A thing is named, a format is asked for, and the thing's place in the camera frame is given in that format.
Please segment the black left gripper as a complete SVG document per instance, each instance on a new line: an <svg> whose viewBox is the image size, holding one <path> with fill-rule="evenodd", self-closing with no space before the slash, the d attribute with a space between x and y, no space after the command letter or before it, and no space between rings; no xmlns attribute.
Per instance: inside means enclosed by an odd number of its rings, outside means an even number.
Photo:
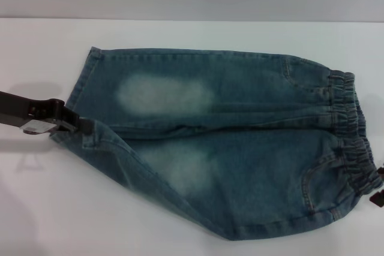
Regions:
<svg viewBox="0 0 384 256"><path fill-rule="evenodd" d="M1 124L20 128L29 121L32 135L56 134L62 132L93 132L93 122L81 118L65 106L62 100L31 100L29 98L1 92Z"/></svg>

